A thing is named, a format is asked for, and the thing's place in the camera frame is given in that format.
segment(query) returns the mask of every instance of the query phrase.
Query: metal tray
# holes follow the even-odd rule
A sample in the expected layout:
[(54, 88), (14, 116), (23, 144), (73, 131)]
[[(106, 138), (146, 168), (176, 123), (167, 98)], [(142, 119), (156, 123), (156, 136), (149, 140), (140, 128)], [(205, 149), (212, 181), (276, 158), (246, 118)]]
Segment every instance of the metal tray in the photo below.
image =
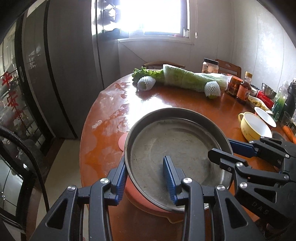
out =
[(139, 192), (156, 206), (183, 212), (170, 200), (163, 175), (163, 157), (200, 184), (230, 187), (232, 175), (210, 162), (207, 153), (217, 148), (233, 154), (226, 136), (205, 116), (182, 108), (153, 111), (131, 128), (124, 157), (128, 174)]

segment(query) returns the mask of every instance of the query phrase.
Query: plate of food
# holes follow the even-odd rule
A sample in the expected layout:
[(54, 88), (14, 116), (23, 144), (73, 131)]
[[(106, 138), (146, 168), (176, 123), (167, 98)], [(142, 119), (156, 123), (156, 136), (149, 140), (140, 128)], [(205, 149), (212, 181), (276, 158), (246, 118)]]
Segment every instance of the plate of food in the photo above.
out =
[(264, 102), (256, 97), (249, 96), (248, 98), (249, 105), (254, 109), (255, 107), (259, 107), (260, 109), (263, 109), (268, 114), (272, 114), (270, 109), (267, 108), (267, 106), (264, 104)]

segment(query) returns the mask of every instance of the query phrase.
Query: yellow mug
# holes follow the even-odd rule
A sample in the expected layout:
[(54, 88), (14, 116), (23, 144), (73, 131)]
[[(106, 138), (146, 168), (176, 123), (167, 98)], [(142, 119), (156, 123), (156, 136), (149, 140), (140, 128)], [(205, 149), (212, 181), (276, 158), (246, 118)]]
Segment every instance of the yellow mug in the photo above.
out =
[(241, 131), (247, 141), (259, 140), (261, 136), (272, 138), (272, 133), (266, 123), (251, 112), (240, 113), (237, 116)]

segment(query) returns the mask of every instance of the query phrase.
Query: wooden table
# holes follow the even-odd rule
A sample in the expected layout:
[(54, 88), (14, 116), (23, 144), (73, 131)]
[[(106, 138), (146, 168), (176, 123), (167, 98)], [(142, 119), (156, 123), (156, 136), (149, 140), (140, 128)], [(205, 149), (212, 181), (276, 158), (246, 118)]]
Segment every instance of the wooden table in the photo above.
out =
[[(92, 185), (106, 177), (111, 168), (117, 167), (122, 155), (118, 147), (122, 134), (144, 115), (165, 107), (199, 112), (215, 122), (228, 138), (245, 142), (237, 116), (246, 111), (254, 112), (228, 94), (209, 100), (204, 93), (168, 86), (137, 92), (131, 75), (127, 75), (103, 90), (89, 111), (80, 144), (82, 186)], [(281, 128), (275, 130), (284, 136)], [(275, 171), (261, 159), (247, 160), (253, 168)], [(253, 220), (257, 219), (248, 213)], [(114, 241), (181, 240), (182, 222), (172, 224), (166, 218), (145, 213), (132, 205), (125, 195), (117, 207), (109, 208), (109, 215)]]

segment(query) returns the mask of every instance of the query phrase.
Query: wooden chair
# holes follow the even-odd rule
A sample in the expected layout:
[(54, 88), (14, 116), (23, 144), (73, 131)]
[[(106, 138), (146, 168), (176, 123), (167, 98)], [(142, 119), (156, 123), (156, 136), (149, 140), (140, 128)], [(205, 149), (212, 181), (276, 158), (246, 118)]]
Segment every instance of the wooden chair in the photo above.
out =
[(216, 59), (216, 61), (219, 62), (219, 71), (218, 71), (219, 74), (231, 74), (238, 78), (241, 78), (241, 75), (242, 75), (241, 67), (220, 59)]
[(146, 64), (143, 64), (143, 67), (146, 67), (148, 69), (150, 66), (162, 67), (164, 64), (169, 64), (169, 65), (179, 67), (179, 68), (182, 68), (182, 69), (185, 68), (185, 65), (175, 64), (175, 63), (169, 62), (169, 61), (156, 61), (156, 62), (146, 63)]

